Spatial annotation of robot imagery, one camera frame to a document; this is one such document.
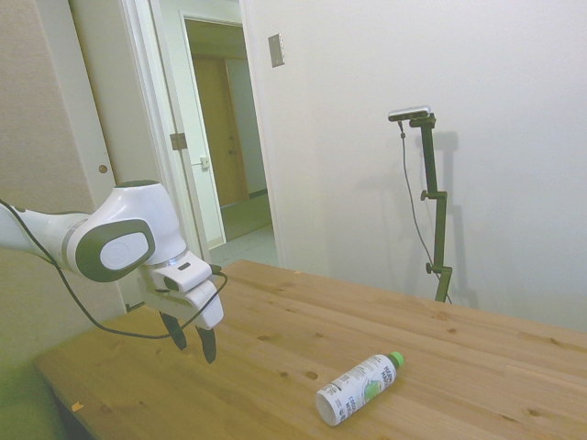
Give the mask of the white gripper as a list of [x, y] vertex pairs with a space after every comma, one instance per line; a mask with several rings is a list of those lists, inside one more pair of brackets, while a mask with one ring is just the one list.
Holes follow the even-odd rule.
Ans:
[[216, 360], [216, 334], [213, 329], [221, 322], [224, 311], [216, 295], [216, 286], [210, 280], [210, 269], [141, 268], [142, 296], [146, 305], [160, 311], [173, 343], [187, 348], [187, 340], [178, 320], [189, 321], [195, 316], [197, 334], [208, 364]]

